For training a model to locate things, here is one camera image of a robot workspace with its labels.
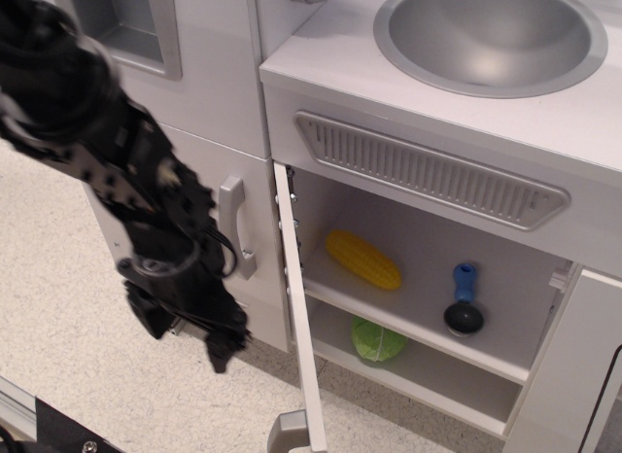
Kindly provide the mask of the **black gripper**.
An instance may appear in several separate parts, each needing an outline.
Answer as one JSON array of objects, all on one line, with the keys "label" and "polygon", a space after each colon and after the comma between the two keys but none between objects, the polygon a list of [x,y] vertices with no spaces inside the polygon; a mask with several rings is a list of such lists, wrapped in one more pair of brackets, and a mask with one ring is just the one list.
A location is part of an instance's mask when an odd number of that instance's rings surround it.
[{"label": "black gripper", "polygon": [[118,261],[118,272],[130,309],[151,337],[161,339],[176,319],[208,332],[204,342],[217,374],[252,340],[246,313],[199,259],[173,263],[134,256]]}]

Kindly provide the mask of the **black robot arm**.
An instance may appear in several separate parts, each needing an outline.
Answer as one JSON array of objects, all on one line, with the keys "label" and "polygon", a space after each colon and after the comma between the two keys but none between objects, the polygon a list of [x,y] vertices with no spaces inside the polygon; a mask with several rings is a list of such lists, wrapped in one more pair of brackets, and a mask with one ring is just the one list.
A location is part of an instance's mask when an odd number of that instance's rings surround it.
[{"label": "black robot arm", "polygon": [[105,49],[54,4],[1,0],[1,135],[87,184],[121,223],[132,253],[117,269],[146,331],[195,325],[213,370],[225,372],[250,334],[225,288],[237,257],[212,217],[212,193],[123,91]]}]

